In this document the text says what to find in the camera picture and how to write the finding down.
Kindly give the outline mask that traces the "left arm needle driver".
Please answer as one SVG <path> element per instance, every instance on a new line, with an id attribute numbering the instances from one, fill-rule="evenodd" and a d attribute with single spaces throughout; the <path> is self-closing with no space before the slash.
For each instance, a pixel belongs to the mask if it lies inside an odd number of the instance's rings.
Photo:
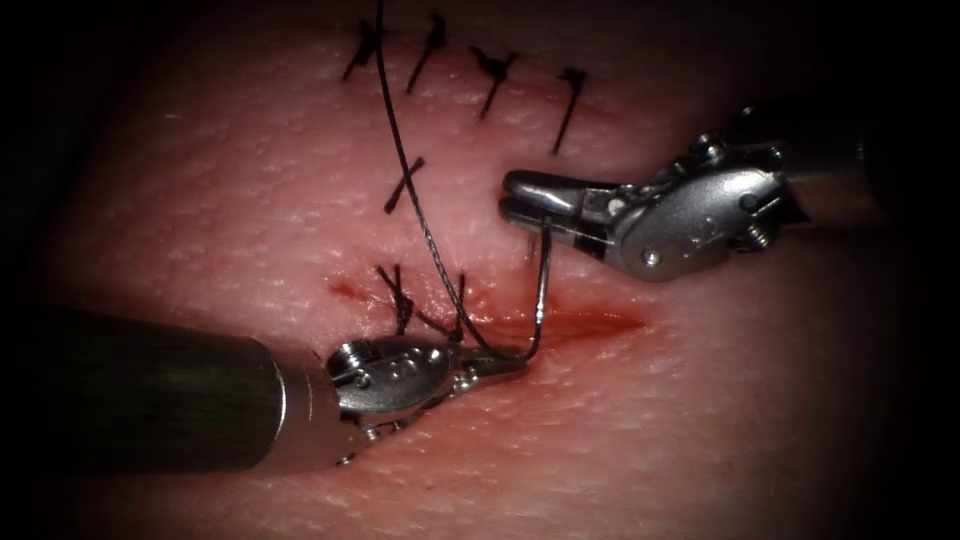
<path id="1" fill-rule="evenodd" d="M 359 339 L 341 345 L 326 361 L 341 418 L 369 444 L 407 428 L 452 392 L 458 350 L 420 337 Z"/>

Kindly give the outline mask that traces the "right arm needle driver jaw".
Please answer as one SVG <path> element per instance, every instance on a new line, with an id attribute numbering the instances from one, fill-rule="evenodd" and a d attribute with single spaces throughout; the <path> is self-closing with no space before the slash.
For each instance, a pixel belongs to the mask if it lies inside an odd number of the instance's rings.
<path id="1" fill-rule="evenodd" d="M 507 223 L 530 231 L 549 225 L 552 238 L 596 259 L 603 260 L 609 246 L 605 226 L 578 215 L 560 213 L 506 197 L 498 202 L 501 218 Z"/>
<path id="2" fill-rule="evenodd" d="M 512 197 L 560 215 L 595 211 L 624 187 L 533 170 L 508 172 L 502 186 Z"/>

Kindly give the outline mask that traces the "right arm needle driver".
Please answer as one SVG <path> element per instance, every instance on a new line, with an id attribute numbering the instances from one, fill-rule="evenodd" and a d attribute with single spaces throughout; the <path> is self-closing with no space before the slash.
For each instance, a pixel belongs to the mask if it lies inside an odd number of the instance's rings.
<path id="1" fill-rule="evenodd" d="M 780 140 L 705 133 L 648 180 L 595 189 L 604 262 L 642 281 L 667 282 L 769 248 L 799 214 L 782 150 Z"/>

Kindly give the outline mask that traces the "left arm needle driver jaw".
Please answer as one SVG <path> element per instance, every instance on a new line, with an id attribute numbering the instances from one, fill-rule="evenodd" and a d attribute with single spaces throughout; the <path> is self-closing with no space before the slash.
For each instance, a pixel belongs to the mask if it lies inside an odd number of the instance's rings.
<path id="1" fill-rule="evenodd" d="M 501 384 L 528 371 L 523 351 L 517 347 L 502 347 L 494 352 L 481 347 L 460 347 L 455 367 L 453 393 Z"/>

